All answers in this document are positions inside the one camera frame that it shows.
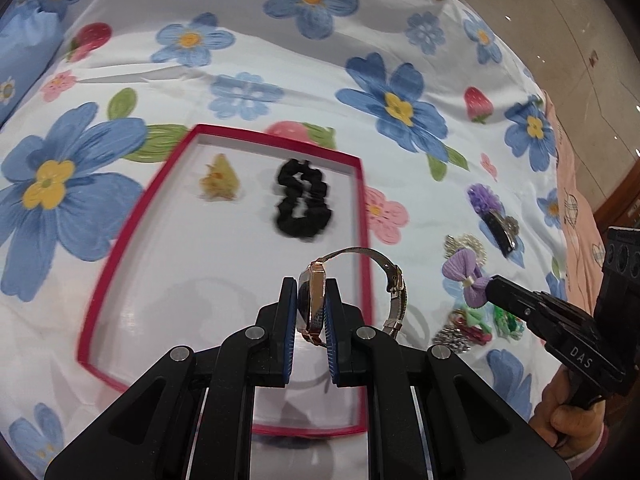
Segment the hair tie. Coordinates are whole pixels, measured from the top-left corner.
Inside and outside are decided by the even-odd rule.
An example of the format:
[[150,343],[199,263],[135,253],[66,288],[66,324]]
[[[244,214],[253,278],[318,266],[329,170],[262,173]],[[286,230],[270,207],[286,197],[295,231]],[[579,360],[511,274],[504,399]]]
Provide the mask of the hair tie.
[[[305,198],[306,211],[304,216],[294,218],[293,210],[298,200],[305,192],[305,186],[296,175],[301,173],[300,179],[308,182],[307,197]],[[294,238],[313,238],[329,223],[332,212],[324,202],[329,187],[322,180],[322,171],[309,167],[309,161],[304,164],[295,158],[285,162],[277,177],[278,184],[285,187],[285,197],[278,204],[276,227],[279,231]]]
[[490,278],[482,275],[476,264],[476,253],[471,249],[459,249],[442,266],[445,278],[462,282],[466,304],[479,308],[486,303],[486,289]]

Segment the tray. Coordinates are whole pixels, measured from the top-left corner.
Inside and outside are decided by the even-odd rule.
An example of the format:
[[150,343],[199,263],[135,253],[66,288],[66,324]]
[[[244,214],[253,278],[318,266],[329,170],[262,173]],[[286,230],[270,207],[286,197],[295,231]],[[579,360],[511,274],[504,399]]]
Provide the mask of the tray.
[[[225,153],[241,182],[233,201],[203,198],[199,179]],[[278,168],[306,159],[330,187],[334,212],[311,242],[282,235],[273,219],[282,199]],[[285,276],[348,246],[369,246],[360,159],[247,130],[196,126],[170,155],[124,225],[97,282],[78,343],[78,362],[124,391],[169,348],[217,346],[277,301]],[[328,272],[343,301],[372,322],[369,260],[342,256]],[[338,389],[326,351],[296,334],[290,384],[258,388],[254,431],[335,436],[366,430],[364,395]]]

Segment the blue pillow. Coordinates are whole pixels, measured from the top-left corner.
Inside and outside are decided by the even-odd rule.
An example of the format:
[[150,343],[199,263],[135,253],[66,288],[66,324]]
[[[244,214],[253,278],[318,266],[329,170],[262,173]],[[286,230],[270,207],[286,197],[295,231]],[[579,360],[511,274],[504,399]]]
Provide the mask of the blue pillow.
[[14,12],[0,30],[0,126],[47,69],[62,44],[55,12]]

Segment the tiled floor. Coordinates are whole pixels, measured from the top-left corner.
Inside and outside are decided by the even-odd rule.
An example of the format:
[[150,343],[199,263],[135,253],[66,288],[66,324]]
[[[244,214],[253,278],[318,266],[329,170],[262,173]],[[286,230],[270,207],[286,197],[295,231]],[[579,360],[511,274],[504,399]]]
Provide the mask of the tiled floor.
[[596,209],[640,156],[640,62],[603,0],[465,0],[556,105]]

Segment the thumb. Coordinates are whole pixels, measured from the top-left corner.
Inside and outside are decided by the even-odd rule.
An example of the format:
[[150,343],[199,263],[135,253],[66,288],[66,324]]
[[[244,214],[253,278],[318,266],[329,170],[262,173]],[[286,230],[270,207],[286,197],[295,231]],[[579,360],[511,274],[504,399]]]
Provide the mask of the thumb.
[[583,410],[566,404],[554,410],[551,425],[560,433],[576,437],[585,437],[600,429],[594,410]]

